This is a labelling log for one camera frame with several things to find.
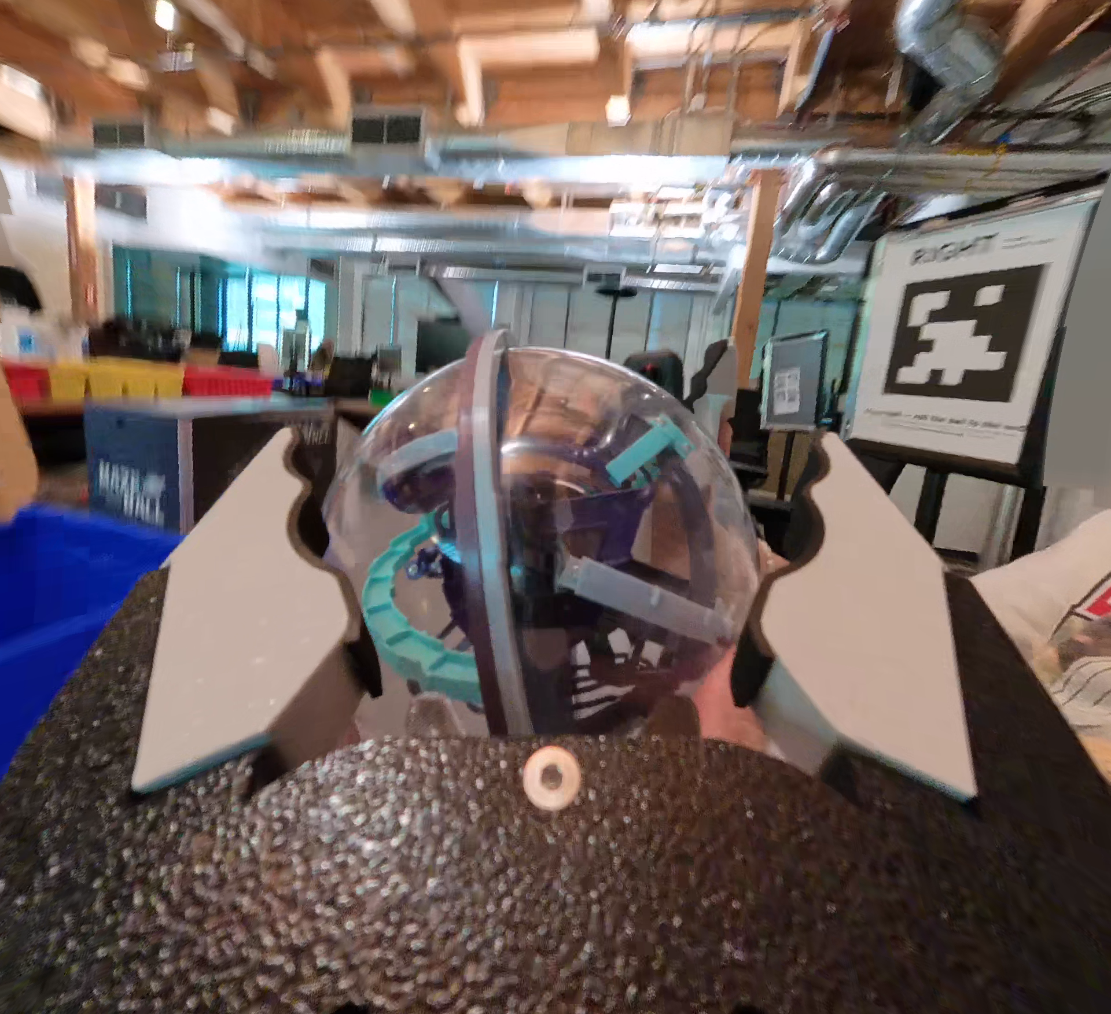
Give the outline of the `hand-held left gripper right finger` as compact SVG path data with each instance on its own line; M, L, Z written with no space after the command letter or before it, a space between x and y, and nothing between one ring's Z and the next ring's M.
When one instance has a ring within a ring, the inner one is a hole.
M765 751L818 776L851 753L948 799L978 785L945 576L854 452L813 438L802 538L757 591L735 654Z

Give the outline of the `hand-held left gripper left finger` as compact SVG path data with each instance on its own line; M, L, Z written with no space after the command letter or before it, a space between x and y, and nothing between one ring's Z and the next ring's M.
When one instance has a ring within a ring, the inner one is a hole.
M301 442L280 429L167 561L137 794L252 752L294 770L354 731L377 659L354 588L326 560Z

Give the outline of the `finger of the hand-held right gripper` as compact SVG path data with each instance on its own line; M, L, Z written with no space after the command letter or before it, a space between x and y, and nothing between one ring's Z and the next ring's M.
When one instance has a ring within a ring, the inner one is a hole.
M732 444L738 391L735 345L731 340L717 340L707 347L702 367L691 379L685 406L720 446Z

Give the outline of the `clear maze ball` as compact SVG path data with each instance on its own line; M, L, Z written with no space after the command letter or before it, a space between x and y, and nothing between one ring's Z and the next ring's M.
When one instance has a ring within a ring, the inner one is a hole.
M733 657L760 584L695 415L597 357L490 331L397 396L322 509L387 692L468 734L628 732Z

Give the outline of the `person's right hand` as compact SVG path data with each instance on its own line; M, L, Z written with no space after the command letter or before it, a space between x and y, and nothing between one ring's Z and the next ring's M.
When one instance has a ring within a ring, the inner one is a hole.
M732 691L732 669L737 646L729 647L691 695L704 740L720 741L763 754L768 751L764 729L755 712L737 705Z

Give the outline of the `framed marker sign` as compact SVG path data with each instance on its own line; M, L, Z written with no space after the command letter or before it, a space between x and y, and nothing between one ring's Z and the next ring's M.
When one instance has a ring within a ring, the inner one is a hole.
M1080 192L885 237L847 440L1018 472L1097 202Z

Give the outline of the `blue plastic bin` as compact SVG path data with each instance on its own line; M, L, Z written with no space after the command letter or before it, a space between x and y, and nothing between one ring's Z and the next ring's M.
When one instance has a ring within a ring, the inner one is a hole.
M140 578L181 539L46 504L2 524L2 774Z

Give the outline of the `person's printed shirt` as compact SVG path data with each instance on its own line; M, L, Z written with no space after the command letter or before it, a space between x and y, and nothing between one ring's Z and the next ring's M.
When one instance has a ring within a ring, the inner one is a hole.
M993 618L1109 777L1110 513L973 578Z

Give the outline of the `dark printed cardboard box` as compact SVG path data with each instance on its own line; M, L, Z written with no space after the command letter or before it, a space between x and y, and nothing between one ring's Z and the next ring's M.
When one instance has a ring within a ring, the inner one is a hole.
M290 396L180 396L86 405L92 510L186 534L289 426L319 502L337 472L334 406Z

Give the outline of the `black sign stand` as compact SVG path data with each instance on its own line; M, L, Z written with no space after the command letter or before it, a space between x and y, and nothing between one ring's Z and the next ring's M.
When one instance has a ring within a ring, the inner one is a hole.
M971 576L1035 549L1043 488L855 455L951 570Z

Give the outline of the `long horizontal metal duct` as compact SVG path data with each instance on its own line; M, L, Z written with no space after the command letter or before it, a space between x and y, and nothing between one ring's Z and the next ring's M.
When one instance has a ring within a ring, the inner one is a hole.
M704 185L733 170L785 170L842 139L782 129L735 135L715 121L542 124L494 132L426 133L417 141L356 142L352 134L289 131L268 135L173 139L144 133L132 145L57 142L48 155L67 174L134 185L213 185L241 175L296 181L396 178L474 185L570 183L645 189Z

